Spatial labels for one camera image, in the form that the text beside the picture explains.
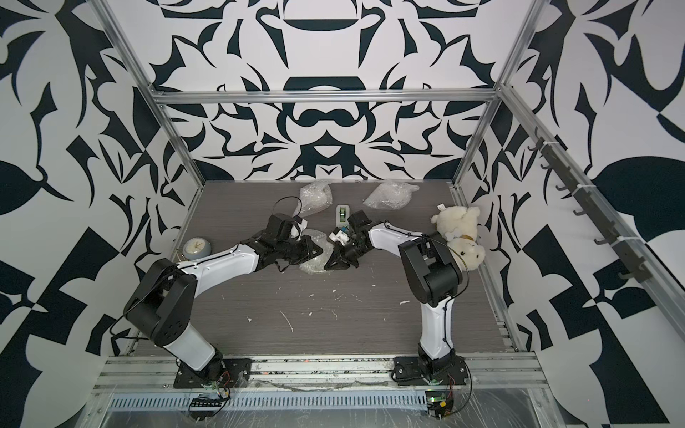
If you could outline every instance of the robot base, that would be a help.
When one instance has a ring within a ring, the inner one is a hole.
[[[252,368],[252,360],[249,358],[225,358],[223,363],[225,365],[223,371],[227,371],[229,375],[228,383],[225,385],[226,388],[234,388],[240,379],[249,380]],[[181,363],[178,373],[176,373],[173,387],[176,389],[202,388],[201,385],[210,383],[212,380],[215,379],[206,379],[187,365]]]
[[[466,385],[469,377],[466,371],[466,363],[456,355],[451,358],[450,364],[437,373],[425,376],[425,364],[420,363],[420,357],[395,357],[393,377],[399,386],[424,386],[424,385],[448,385],[449,376],[454,379],[455,385]]]

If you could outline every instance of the ventilation slot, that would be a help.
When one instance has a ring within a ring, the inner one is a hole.
[[[186,410],[199,394],[114,394],[111,412],[154,412]],[[224,410],[334,410],[406,409],[426,410],[422,391],[327,391],[327,392],[241,392],[231,391]]]

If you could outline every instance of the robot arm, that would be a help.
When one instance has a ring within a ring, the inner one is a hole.
[[[423,331],[419,342],[422,376],[435,379],[455,357],[451,340],[453,296],[462,276],[439,234],[428,236],[372,222],[363,211],[349,217],[351,233],[336,242],[325,265],[327,270],[359,266],[358,258],[383,249],[402,260],[409,286],[422,303]],[[277,264],[300,264],[322,254],[311,237],[302,235],[305,221],[284,214],[269,218],[265,230],[241,241],[233,249],[205,258],[175,264],[155,262],[125,306],[125,316],[158,347],[182,362],[183,371],[209,383],[221,379],[222,355],[190,323],[197,296],[224,281]]]
[[[126,319],[198,378],[220,379],[222,355],[190,324],[193,301],[224,281],[277,265],[277,259],[291,265],[322,254],[310,236],[301,234],[305,226],[301,219],[272,214],[266,229],[230,250],[178,264],[154,262],[124,308]]]
[[[399,229],[387,222],[372,222],[363,211],[349,217],[350,233],[338,231],[340,240],[326,264],[327,270],[359,267],[358,258],[372,249],[402,259],[412,293],[421,302],[422,332],[419,366],[431,381],[453,365],[456,354],[451,338],[452,305],[462,273],[450,249],[437,232],[425,235]]]

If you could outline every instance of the zip tie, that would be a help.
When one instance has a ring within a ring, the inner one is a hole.
[[[610,244],[610,245],[611,245],[611,247],[613,247],[614,245],[618,244],[619,242],[623,242],[623,241],[635,241],[635,240],[640,241],[640,242],[644,242],[643,239],[640,238],[639,236],[619,236],[619,237],[616,238],[616,240],[615,240],[612,244]]]
[[[596,186],[595,186],[594,184],[578,184],[578,185],[575,187],[575,190],[574,190],[573,192],[571,192],[571,196],[574,197],[574,196],[575,196],[575,193],[576,193],[579,189],[587,188],[587,187],[596,187]]]

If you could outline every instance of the aluminum frame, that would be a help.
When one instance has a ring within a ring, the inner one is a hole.
[[[464,195],[464,192],[459,186],[452,186],[451,193],[456,205],[461,205],[463,207],[468,207],[470,205],[466,199],[466,196]],[[504,327],[509,333],[509,339],[511,339],[512,341],[512,346],[514,347],[514,350],[516,352],[525,350],[525,344],[523,340],[519,337],[515,330],[512,330],[513,326],[515,326],[516,324],[514,323],[511,315],[509,314],[507,305],[506,303],[504,303],[504,299],[497,292],[495,276],[490,270],[488,261],[484,260],[480,264],[480,266],[478,266],[477,271],[480,274],[481,279],[483,280],[483,285],[485,286],[485,293],[488,296],[490,306],[492,307],[492,310],[495,313],[495,318],[498,322],[502,322],[504,324]]]
[[[357,394],[417,393],[447,389],[448,386],[400,387],[390,379],[393,358],[414,355],[234,355],[251,358],[250,380],[237,388],[240,393],[273,394],[331,390]],[[473,379],[473,389],[526,390],[540,426],[561,428],[558,408],[534,353],[463,353]],[[204,388],[176,390],[173,381],[178,367],[174,357],[110,357],[86,403],[77,427],[98,427],[114,395],[165,402],[166,396],[182,393],[186,398],[207,392]]]
[[[489,101],[488,105],[485,107],[485,111],[483,112],[482,116],[480,116],[475,131],[466,144],[466,153],[464,153],[464,157],[459,161],[459,166],[457,166],[457,170],[454,172],[454,177],[452,177],[453,184],[458,184],[460,181],[462,181],[462,179],[464,179],[466,172],[468,172],[469,168],[471,167],[471,163],[475,158],[475,154],[478,153],[480,145],[483,144],[485,133],[488,131],[490,124],[493,122],[500,104],[501,99],[497,98],[493,101]]]
[[[462,353],[475,379],[474,389],[549,388],[535,353]],[[226,355],[251,358],[250,380],[242,391],[279,390],[434,390],[447,386],[399,387],[390,380],[393,358],[402,355]],[[93,392],[203,392],[173,388],[174,357],[110,357]]]
[[[543,13],[545,6],[550,2],[551,0],[533,0],[530,3],[525,20],[521,25],[519,33],[516,35],[516,41],[504,62],[504,67],[502,68],[502,73],[499,75],[499,79],[495,85],[495,90],[503,84],[509,84],[509,81],[519,67],[519,63],[521,63],[521,58],[523,57],[525,50],[528,49],[531,40],[533,40],[533,36],[535,36],[535,29],[538,26],[540,16]]]
[[[388,89],[388,90],[265,90],[226,92],[162,92],[154,90],[157,104],[217,103],[327,103],[388,101],[490,101],[495,90],[474,89]]]
[[[507,55],[507,59],[504,61],[504,67],[502,68],[499,79],[497,79],[497,83],[495,84],[496,98],[494,101],[488,103],[488,107],[486,108],[485,112],[482,116],[480,116],[478,125],[476,126],[471,139],[466,144],[466,153],[459,162],[457,171],[455,171],[454,177],[452,178],[452,183],[458,184],[461,182],[462,179],[464,179],[466,172],[469,170],[475,154],[480,149],[480,145],[483,144],[485,133],[490,127],[490,124],[493,122],[495,114],[497,113],[497,109],[499,109],[501,99],[499,89],[503,85],[509,84],[509,81],[514,75],[516,68],[521,62],[521,58],[523,57],[525,50],[528,49],[528,45],[530,45],[531,40],[533,40],[540,16],[542,15],[545,6],[549,4],[550,1],[551,0],[533,0],[530,3],[525,20],[523,21],[523,24],[521,24],[521,28],[516,35],[516,40],[509,51],[509,55]]]
[[[186,143],[181,139],[181,136],[176,131],[171,119],[166,114],[162,106],[158,105],[152,97],[152,93],[149,88],[149,81],[147,79],[147,75],[140,66],[140,60],[136,57],[130,42],[128,39],[126,39],[126,35],[121,29],[119,22],[116,20],[112,9],[110,9],[110,6],[107,4],[107,1],[88,0],[88,4],[90,5],[97,20],[102,25],[105,35],[108,39],[110,39],[112,46],[119,53],[121,61],[124,63],[127,71],[131,77],[133,77],[133,80],[148,108],[152,111],[153,116],[160,124],[162,129],[166,132],[166,135],[169,137],[172,147],[180,156],[181,162],[186,167],[186,170],[198,187],[204,186],[205,180],[202,177],[200,170],[197,168],[195,161],[192,159],[192,156],[190,156],[190,152],[188,151]]]
[[[552,151],[564,162],[565,166],[569,167],[576,180],[580,184],[587,186],[589,193],[599,202],[603,215],[614,222],[614,227],[623,241],[628,243],[639,256],[644,258],[645,266],[650,270],[653,277],[644,281],[641,285],[652,300],[654,300],[654,303],[659,307],[680,338],[685,340],[685,290],[683,287],[649,249],[642,238],[635,233],[623,220],[623,217],[611,206],[592,180],[575,163],[566,150],[561,147],[561,144],[557,144],[549,130],[537,115],[533,114],[533,111],[528,108],[516,90],[508,85],[503,85],[497,90],[497,94],[533,140],[537,140],[537,136],[540,136],[543,140],[553,143],[551,144]]]

